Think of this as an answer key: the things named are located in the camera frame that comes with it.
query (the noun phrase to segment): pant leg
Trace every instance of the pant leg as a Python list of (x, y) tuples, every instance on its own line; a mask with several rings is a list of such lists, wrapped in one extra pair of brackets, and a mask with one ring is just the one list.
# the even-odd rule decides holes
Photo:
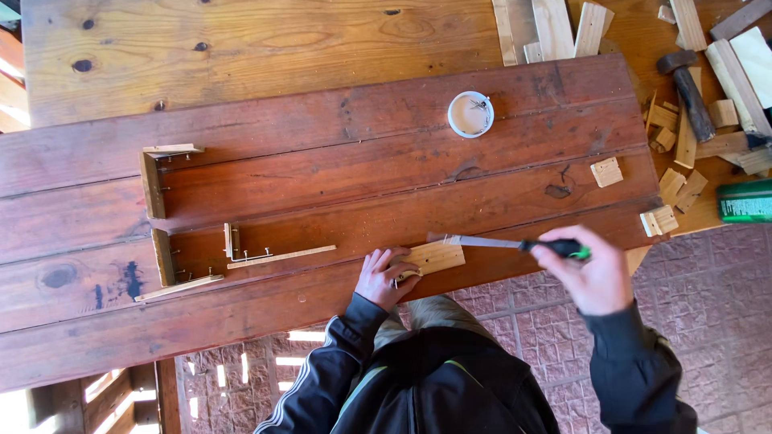
[(445, 294), (421, 298), (408, 302), (412, 315), (411, 328), (456, 327), (473, 331), (498, 341), (466, 309)]
[(406, 329), (405, 325), (402, 323), (402, 319), (397, 312), (397, 307), (394, 307), (394, 309), (391, 309), (386, 321), (381, 324), (378, 328), (378, 332), (375, 334), (374, 351), (377, 351), (405, 333), (408, 333), (408, 329)]

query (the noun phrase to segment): hammer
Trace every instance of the hammer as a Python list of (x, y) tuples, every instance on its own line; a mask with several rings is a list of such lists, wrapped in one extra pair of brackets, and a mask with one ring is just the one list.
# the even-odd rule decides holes
[(657, 60), (657, 70), (661, 74), (673, 73), (675, 86), (681, 94), (686, 113), (689, 115), (689, 123), (694, 130), (694, 137), (699, 142), (708, 141), (716, 136), (716, 128), (710, 121), (710, 115), (703, 103), (703, 97), (697, 90), (697, 85), (692, 80), (692, 74), (686, 69), (697, 63), (697, 55), (694, 50), (687, 49), (670, 53)]

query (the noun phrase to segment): person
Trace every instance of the person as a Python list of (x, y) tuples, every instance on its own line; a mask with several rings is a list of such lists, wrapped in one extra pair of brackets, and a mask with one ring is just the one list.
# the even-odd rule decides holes
[[(613, 433), (696, 432), (696, 414), (676, 398), (681, 366), (667, 341), (641, 321), (625, 255), (582, 226), (542, 241), (576, 239), (582, 263), (545, 246), (531, 253), (558, 278), (594, 335), (590, 375), (601, 422)], [(255, 430), (346, 433), (554, 433), (558, 424), (530, 366), (508, 354), (447, 296), (408, 303), (412, 331), (396, 303), (420, 276), (390, 266), (410, 249), (378, 249), (364, 259), (345, 315), (333, 317), (324, 346), (311, 351), (293, 387)]]

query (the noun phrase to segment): hand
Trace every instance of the hand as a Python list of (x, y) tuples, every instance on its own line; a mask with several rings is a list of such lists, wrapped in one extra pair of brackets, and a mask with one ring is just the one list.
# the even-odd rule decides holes
[(541, 241), (576, 239), (592, 251), (584, 263), (561, 259), (545, 246), (534, 246), (531, 254), (539, 266), (557, 277), (585, 315), (608, 315), (632, 305), (633, 295), (625, 254), (583, 226), (551, 230)]
[(390, 249), (376, 249), (373, 253), (365, 256), (362, 272), (359, 273), (359, 283), (357, 283), (357, 289), (354, 292), (387, 312), (391, 310), (399, 299), (412, 291), (415, 284), (421, 279), (420, 276), (410, 276), (394, 287), (394, 279), (400, 274), (409, 270), (419, 270), (418, 266), (412, 263), (400, 262), (394, 266), (389, 266), (391, 260), (396, 256), (409, 254), (410, 249), (392, 247)]

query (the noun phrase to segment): hammer head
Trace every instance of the hammer head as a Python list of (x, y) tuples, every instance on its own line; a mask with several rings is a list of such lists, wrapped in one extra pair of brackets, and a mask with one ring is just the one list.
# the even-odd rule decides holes
[(681, 66), (691, 66), (697, 63), (697, 55), (692, 49), (684, 49), (662, 56), (657, 60), (657, 70), (661, 74), (671, 73)]

